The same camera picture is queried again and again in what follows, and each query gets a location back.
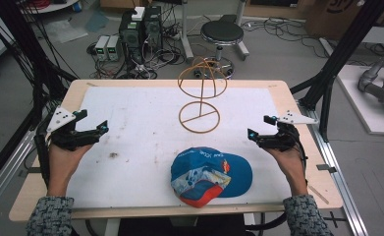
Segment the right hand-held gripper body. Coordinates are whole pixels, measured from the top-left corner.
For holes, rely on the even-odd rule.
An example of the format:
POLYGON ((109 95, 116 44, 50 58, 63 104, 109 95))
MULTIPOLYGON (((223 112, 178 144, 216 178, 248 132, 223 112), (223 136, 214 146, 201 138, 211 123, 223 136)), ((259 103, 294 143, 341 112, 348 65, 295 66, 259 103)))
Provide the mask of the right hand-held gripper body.
POLYGON ((277 118, 278 122, 275 125, 277 133, 275 135, 259 135, 257 145, 260 148, 275 148, 279 151, 288 150, 300 140, 296 125, 319 123, 316 118, 310 118, 290 110, 277 118))

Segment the cardboard box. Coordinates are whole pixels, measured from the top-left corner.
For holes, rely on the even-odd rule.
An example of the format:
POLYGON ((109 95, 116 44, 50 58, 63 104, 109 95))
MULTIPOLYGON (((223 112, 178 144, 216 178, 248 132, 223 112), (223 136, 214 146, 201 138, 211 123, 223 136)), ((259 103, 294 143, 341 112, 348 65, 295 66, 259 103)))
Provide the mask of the cardboard box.
POLYGON ((380 4, 383 0, 315 0, 305 20, 305 31, 310 36, 339 40, 367 1, 380 4))

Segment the black frame post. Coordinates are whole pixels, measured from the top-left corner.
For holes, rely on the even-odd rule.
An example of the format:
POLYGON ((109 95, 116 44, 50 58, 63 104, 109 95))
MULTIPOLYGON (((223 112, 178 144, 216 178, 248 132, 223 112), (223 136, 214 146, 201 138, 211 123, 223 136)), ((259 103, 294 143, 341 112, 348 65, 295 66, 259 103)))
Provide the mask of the black frame post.
POLYGON ((44 104, 57 107, 68 91, 69 82, 76 77, 49 59, 22 10, 21 0, 0 0, 0 18, 12 37, 12 43, 1 31, 0 39, 32 86, 34 107, 41 108, 44 104))
POLYGON ((383 12, 384 0, 365 0, 322 69, 314 77, 290 88, 291 94, 307 89, 306 95, 300 99, 300 105, 307 111, 314 111, 317 102, 322 99, 318 130, 325 142, 328 142, 328 119, 333 84, 339 72, 383 12))

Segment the aluminium rail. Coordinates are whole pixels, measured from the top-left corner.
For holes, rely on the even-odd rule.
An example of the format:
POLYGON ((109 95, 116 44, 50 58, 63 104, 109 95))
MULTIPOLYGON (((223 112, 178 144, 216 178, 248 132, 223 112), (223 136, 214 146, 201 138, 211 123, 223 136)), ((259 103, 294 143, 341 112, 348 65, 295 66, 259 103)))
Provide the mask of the aluminium rail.
POLYGON ((336 155, 332 150, 330 143, 327 141, 327 138, 319 131, 320 125, 321 123, 318 125, 311 125, 310 132, 316 141, 316 145, 318 146, 324 162, 329 167, 333 167, 335 169, 335 171, 331 173, 331 177, 340 194, 340 197, 342 198, 345 219, 347 220, 354 236, 368 236, 368 232, 344 178, 342 169, 339 166, 336 155))
POLYGON ((34 132, 27 131, 16 145, 12 145, 12 152, 6 155, 6 163, 0 169, 0 197, 34 148, 33 138, 34 132))

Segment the black round stool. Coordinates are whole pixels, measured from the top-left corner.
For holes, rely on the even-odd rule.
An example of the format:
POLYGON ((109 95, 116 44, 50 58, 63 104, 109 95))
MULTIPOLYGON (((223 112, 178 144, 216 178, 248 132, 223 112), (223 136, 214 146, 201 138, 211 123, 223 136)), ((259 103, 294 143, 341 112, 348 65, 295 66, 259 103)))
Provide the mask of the black round stool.
POLYGON ((205 23, 200 29, 200 35, 206 42, 216 46, 215 54, 205 58, 208 66, 216 71, 219 79, 230 79, 235 66, 222 56, 223 47, 239 45, 244 39, 243 29, 234 22, 217 20, 205 23))

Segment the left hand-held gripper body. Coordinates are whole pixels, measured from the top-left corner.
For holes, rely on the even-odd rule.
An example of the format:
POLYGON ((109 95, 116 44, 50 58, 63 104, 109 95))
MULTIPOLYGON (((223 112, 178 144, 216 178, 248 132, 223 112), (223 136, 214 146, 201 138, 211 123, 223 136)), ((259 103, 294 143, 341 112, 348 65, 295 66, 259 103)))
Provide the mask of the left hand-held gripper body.
POLYGON ((63 149, 75 150, 78 147, 95 144, 99 141, 99 135, 95 129, 87 131, 77 131, 73 121, 73 112, 68 111, 62 106, 58 106, 52 114, 46 132, 49 134, 51 142, 63 149))

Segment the blue baseball cap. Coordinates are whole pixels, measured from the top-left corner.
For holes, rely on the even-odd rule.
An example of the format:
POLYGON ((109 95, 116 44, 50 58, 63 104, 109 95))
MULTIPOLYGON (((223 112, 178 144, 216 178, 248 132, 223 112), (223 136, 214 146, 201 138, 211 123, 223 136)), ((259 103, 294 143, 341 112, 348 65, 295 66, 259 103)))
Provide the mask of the blue baseball cap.
POLYGON ((216 198, 241 196, 251 187, 252 178, 245 158, 212 147, 190 147, 171 165, 171 187, 192 207, 204 207, 216 198))

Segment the grey bench power supply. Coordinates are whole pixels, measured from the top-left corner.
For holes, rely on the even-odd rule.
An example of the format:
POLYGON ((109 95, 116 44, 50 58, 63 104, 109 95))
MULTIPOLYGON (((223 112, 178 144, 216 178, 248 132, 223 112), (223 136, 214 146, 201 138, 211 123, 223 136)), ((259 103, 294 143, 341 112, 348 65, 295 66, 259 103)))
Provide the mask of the grey bench power supply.
POLYGON ((110 61, 118 61, 120 58, 119 37, 112 35, 107 42, 107 52, 110 61))
POLYGON ((98 41, 95 44, 95 52, 99 61, 107 61, 109 59, 107 52, 107 43, 109 40, 108 35, 102 35, 99 37, 98 41))

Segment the black computer tower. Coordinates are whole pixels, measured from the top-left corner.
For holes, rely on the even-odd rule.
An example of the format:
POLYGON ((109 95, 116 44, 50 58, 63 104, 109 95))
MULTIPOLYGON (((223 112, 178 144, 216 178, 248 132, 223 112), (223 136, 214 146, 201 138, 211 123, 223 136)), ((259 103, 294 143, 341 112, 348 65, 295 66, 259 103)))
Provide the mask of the black computer tower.
POLYGON ((143 63, 143 23, 132 19, 134 11, 127 11, 122 15, 119 26, 119 36, 127 60, 134 60, 138 64, 143 63))
POLYGON ((147 7, 144 12, 145 43, 149 48, 158 50, 162 48, 161 7, 147 7))

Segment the person's right hand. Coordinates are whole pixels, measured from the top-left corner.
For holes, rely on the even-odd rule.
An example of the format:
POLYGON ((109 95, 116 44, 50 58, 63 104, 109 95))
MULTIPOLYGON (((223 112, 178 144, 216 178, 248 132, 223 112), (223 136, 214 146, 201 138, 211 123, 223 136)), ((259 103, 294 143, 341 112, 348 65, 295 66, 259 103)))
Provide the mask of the person's right hand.
POLYGON ((279 151, 267 148, 266 151, 274 157, 279 168, 286 176, 292 195, 307 195, 307 184, 304 177, 301 154, 298 149, 292 147, 285 151, 279 151))

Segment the white platform board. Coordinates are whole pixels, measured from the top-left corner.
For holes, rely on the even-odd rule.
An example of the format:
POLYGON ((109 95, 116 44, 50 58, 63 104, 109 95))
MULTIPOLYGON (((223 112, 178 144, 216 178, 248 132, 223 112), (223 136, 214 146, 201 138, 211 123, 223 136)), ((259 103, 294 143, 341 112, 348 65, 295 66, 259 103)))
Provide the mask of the white platform board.
POLYGON ((359 77, 366 70, 366 66, 346 65, 340 71, 338 81, 366 131, 372 135, 384 135, 384 105, 357 88, 359 77))

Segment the white box on tower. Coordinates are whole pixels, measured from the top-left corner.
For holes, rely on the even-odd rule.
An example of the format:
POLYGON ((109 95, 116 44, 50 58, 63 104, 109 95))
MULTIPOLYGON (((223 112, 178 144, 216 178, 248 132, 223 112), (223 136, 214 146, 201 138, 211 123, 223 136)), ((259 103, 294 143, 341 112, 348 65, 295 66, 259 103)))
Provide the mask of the white box on tower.
POLYGON ((136 22, 140 22, 143 19, 145 13, 144 7, 135 7, 134 12, 132 13, 132 20, 136 22))

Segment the person's left hand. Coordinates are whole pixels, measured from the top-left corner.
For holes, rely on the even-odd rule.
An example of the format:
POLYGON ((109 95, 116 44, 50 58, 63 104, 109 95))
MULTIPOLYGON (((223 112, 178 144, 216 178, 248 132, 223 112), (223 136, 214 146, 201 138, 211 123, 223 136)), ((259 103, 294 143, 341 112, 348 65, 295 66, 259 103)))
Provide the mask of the person's left hand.
POLYGON ((50 177, 47 195, 63 197, 67 193, 69 182, 76 172, 83 156, 92 148, 92 145, 67 150, 51 145, 49 147, 50 177))

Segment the white table mat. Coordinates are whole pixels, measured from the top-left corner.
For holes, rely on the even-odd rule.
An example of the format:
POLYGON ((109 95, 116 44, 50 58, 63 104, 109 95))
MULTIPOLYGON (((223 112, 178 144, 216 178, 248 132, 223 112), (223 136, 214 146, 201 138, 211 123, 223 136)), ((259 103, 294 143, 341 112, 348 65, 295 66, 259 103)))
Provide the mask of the white table mat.
POLYGON ((246 193, 217 198, 213 206, 276 204, 288 197, 274 158, 247 137, 248 130, 277 131, 263 121, 276 112, 269 90, 227 88, 203 107, 194 104, 195 93, 195 88, 89 88, 82 101, 87 116, 77 127, 91 130, 107 122, 109 130, 71 179, 67 194, 76 208, 180 206, 171 187, 171 165, 193 147, 241 156, 253 174, 246 193))

